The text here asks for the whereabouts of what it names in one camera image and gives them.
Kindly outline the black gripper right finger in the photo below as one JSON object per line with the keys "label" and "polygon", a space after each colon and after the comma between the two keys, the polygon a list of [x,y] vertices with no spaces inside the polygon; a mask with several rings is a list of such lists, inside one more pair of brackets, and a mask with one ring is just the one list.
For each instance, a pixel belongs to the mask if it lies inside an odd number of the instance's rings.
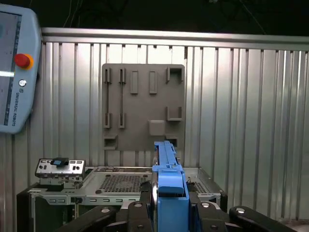
{"label": "black gripper right finger", "polygon": [[229,212],[209,201],[201,201],[194,183],[189,184],[191,232],[293,232],[294,230],[245,206]]}

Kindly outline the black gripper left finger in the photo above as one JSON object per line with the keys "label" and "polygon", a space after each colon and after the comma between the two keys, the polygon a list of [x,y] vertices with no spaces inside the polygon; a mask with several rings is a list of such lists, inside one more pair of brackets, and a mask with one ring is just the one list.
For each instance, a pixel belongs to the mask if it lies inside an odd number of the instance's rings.
{"label": "black gripper left finger", "polygon": [[99,205],[56,229],[57,232],[151,232],[153,224],[149,213],[151,184],[140,186],[140,199],[120,208]]}

